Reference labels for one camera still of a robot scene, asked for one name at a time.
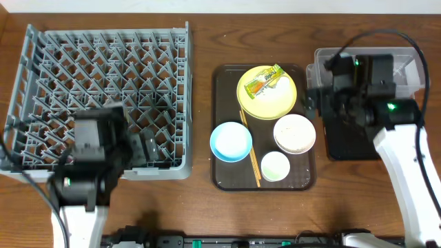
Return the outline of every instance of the clear plastic container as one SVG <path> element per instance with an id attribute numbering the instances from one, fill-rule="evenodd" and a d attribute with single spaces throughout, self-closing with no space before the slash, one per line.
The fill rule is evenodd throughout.
<path id="1" fill-rule="evenodd" d="M 329 86 L 332 73 L 324 67 L 339 48 L 319 48 L 314 54 L 314 64 L 307 66 L 308 88 Z M 392 54 L 393 81 L 397 84 L 397 98 L 413 98 L 414 93 L 424 88 L 424 71 L 418 53 L 413 48 L 346 48 L 342 53 L 355 58 L 359 54 Z"/>

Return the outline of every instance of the dish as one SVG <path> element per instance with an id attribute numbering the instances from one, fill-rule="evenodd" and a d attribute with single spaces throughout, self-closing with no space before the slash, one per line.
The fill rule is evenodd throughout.
<path id="1" fill-rule="evenodd" d="M 250 82 L 260 71 L 270 68 L 262 65 L 248 70 L 240 78 L 236 96 L 240 106 L 249 115 L 261 120 L 274 120 L 291 111 L 297 99 L 297 89 L 292 78 L 285 72 L 280 76 L 275 88 L 265 88 L 255 99 L 251 99 L 244 85 Z"/>
<path id="2" fill-rule="evenodd" d="M 311 121 L 299 114 L 288 114 L 274 126 L 274 140 L 288 154 L 309 151 L 316 142 L 316 130 Z"/>
<path id="3" fill-rule="evenodd" d="M 248 129 L 235 122 L 217 126 L 209 139 L 213 154 L 222 161 L 235 163 L 251 151 L 253 139 Z"/>
<path id="4" fill-rule="evenodd" d="M 268 182 L 276 182 L 288 176 L 288 158 L 281 152 L 269 152 L 262 158 L 262 176 Z"/>

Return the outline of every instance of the brown tray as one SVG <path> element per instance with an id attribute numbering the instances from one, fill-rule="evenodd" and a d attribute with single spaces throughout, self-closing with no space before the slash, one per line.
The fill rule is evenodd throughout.
<path id="1" fill-rule="evenodd" d="M 279 64 L 294 80 L 297 87 L 297 100 L 290 114 L 305 115 L 303 107 L 306 79 L 305 71 L 297 65 Z M 249 69 L 259 65 L 222 65 L 213 73 L 213 127 L 234 121 L 241 123 L 240 105 L 236 98 L 237 83 L 241 76 Z M 253 136 L 254 151 L 260 162 L 266 153 L 280 151 L 273 137 L 273 128 L 277 120 L 262 121 L 245 113 L 249 131 Z M 302 191 L 311 188 L 316 182 L 316 161 L 314 148 L 300 155 L 287 155 L 291 163 L 288 176 L 278 182 L 268 182 L 264 178 L 257 187 L 253 167 L 249 155 L 237 163 L 226 163 L 212 154 L 212 181 L 214 185 L 224 191 Z"/>

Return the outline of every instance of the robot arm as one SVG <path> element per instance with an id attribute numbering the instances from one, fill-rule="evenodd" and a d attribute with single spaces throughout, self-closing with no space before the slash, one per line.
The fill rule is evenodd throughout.
<path id="1" fill-rule="evenodd" d="M 95 207 L 94 211 L 86 211 L 84 206 L 66 206 L 60 208 L 60 215 L 69 233 L 71 248 L 100 247 L 103 228 L 107 220 L 108 207 Z M 63 234 L 55 215 L 51 217 L 54 231 L 54 248 L 64 248 Z"/>
<path id="2" fill-rule="evenodd" d="M 70 247 L 100 247 L 110 194 L 133 155 L 122 105 L 80 111 L 75 118 L 73 164 L 64 153 L 48 180 L 50 200 L 59 208 Z M 52 213 L 54 247 L 64 248 Z"/>
<path id="3" fill-rule="evenodd" d="M 383 128 L 373 143 L 386 165 L 400 206 L 405 230 L 406 247 L 441 246 L 441 219 L 435 209 L 422 177 L 415 151 L 416 125 L 396 125 L 394 130 Z M 427 133 L 421 131 L 420 145 L 424 166 L 436 198 L 441 200 L 441 182 L 427 146 Z M 396 247 L 372 234 L 349 234 L 344 245 L 376 248 Z"/>

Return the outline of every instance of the white wall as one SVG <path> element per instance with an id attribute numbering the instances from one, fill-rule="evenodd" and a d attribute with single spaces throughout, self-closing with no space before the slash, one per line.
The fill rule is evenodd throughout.
<path id="1" fill-rule="evenodd" d="M 8 12 L 441 14 L 441 0 L 0 0 Z"/>

